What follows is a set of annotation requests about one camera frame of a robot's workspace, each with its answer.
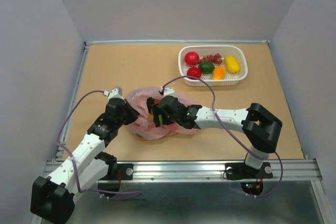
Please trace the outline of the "pink plastic bag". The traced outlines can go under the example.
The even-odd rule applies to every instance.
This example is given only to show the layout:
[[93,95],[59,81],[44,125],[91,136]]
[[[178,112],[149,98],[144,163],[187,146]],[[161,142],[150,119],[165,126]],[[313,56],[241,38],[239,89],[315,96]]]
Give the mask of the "pink plastic bag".
[[138,119],[126,126],[128,131],[146,141],[158,140],[177,134],[194,135],[198,133],[197,129],[186,129],[177,123],[170,125],[161,124],[160,127],[155,127],[153,120],[148,119],[148,115],[151,113],[148,112],[146,100],[149,97],[159,100],[162,99],[162,96],[159,94],[159,89],[159,87],[151,86],[132,90],[128,93],[126,100],[139,112]]

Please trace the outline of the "green lime fruit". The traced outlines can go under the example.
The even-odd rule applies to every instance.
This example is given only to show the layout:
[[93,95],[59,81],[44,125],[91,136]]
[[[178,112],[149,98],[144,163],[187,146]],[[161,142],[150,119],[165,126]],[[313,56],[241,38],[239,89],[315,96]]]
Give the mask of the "green lime fruit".
[[212,62],[204,61],[199,64],[198,68],[201,70],[203,74],[212,73],[215,69],[215,66]]

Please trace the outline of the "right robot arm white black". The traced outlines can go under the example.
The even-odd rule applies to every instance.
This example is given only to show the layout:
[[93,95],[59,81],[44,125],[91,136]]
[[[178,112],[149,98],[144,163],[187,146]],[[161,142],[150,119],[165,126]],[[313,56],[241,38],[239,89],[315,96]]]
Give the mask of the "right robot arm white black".
[[156,127],[176,123],[183,129],[225,129],[246,135],[251,143],[242,163],[244,175],[253,177],[260,172],[268,154],[276,152],[282,122],[259,103],[238,110],[213,109],[201,105],[185,106],[171,95],[148,101]]

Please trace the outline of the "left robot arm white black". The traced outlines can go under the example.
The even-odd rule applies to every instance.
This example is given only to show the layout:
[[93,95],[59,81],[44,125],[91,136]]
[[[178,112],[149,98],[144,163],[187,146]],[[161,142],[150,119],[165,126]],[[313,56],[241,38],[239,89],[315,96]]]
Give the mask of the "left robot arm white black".
[[51,223],[66,223],[82,193],[100,178],[116,175],[116,158],[103,150],[118,135],[119,128],[134,122],[138,115],[121,95],[110,97],[105,112],[68,158],[47,177],[39,176],[34,181],[31,213]]

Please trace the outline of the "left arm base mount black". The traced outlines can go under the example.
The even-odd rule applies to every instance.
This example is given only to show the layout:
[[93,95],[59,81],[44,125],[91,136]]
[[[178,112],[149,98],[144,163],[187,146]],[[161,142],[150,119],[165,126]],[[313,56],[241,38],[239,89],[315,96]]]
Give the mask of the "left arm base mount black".
[[109,165],[108,172],[101,180],[132,180],[134,172],[134,165],[132,163],[115,163]]

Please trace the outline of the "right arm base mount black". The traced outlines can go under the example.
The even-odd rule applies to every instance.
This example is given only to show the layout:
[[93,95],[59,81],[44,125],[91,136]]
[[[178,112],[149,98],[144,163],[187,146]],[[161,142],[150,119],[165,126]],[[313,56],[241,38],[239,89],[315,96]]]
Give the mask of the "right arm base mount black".
[[244,162],[226,163],[222,177],[226,180],[273,178],[269,162],[263,162],[260,169],[247,166]]

